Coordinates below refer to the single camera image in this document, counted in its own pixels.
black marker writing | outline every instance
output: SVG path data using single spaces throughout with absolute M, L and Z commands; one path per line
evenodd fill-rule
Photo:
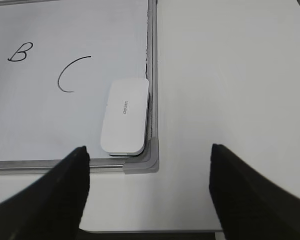
M 64 90 L 64 89 L 62 89 L 61 88 L 61 86 L 60 86 L 60 79 L 61 79 L 61 76 L 62 76 L 62 74 L 64 73 L 64 71 L 69 67 L 69 66 L 71 66 L 72 64 L 74 64 L 75 62 L 77 62 L 77 61 L 79 61 L 79 60 L 81 60 L 81 59 L 85 59 L 85 58 L 89 58 L 89 57 L 91 57 L 91 56 L 84 56 L 84 57 L 80 57 L 80 58 L 78 58 L 77 60 L 74 60 L 73 62 L 71 62 L 70 64 L 68 64 L 68 66 L 66 66 L 64 69 L 63 69 L 63 71 L 60 73 L 60 76 L 59 76 L 59 78 L 58 78 L 58 88 L 62 91 L 62 92 L 66 92 L 66 93 L 72 93 L 73 91 L 66 91 L 66 90 Z
M 27 54 L 26 54 L 26 52 L 27 51 L 29 51 L 31 48 L 33 47 L 33 43 L 31 43 L 31 42 L 26 42 L 26 43 L 24 43 L 24 44 L 22 44 L 21 45 L 21 47 L 19 47 L 19 49 L 12 55 L 12 57 L 11 58 L 8 58 L 8 61 L 10 61 L 10 62 L 20 62 L 20 61 L 23 61 L 23 60 L 25 60 L 26 59 L 26 56 L 27 56 Z M 16 58 L 16 59 L 13 59 L 17 54 L 23 54 L 23 58 Z

whiteboard eraser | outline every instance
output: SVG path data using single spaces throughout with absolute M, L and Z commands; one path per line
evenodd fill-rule
M 112 83 L 101 133 L 103 150 L 112 156 L 142 153 L 148 98 L 148 79 L 128 78 Z

white surface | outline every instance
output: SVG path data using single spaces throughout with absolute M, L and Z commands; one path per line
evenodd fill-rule
M 148 97 L 148 79 L 112 82 L 101 132 L 103 150 L 119 156 L 135 156 L 143 151 Z
M 225 236 L 221 232 L 215 233 L 215 240 L 226 240 Z
M 147 0 L 0 6 L 0 161 L 62 159 L 81 145 L 109 157 L 100 146 L 108 91 L 145 77 L 147 9 Z M 25 42 L 27 58 L 9 62 Z M 62 70 L 85 56 L 60 79 L 74 92 L 62 92 Z
M 159 0 L 158 19 L 160 170 L 91 175 L 81 227 L 220 229 L 212 143 L 300 197 L 297 2 Z M 0 176 L 0 201 L 36 178 Z

white table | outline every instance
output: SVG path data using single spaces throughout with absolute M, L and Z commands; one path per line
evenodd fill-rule
M 220 230 L 212 143 L 300 197 L 300 7 L 295 0 L 159 0 L 160 170 L 92 174 L 81 228 Z M 37 175 L 0 176 L 0 201 Z

whiteboard frame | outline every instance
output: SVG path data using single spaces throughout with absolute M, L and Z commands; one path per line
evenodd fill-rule
M 0 0 L 1 5 L 47 2 L 53 0 Z M 90 161 L 91 173 L 144 174 L 159 169 L 159 143 L 157 127 L 157 0 L 148 0 L 148 37 L 146 75 L 150 82 L 149 112 L 146 146 L 138 156 L 122 158 L 94 158 Z M 61 159 L 0 161 L 1 174 L 41 174 L 52 169 Z

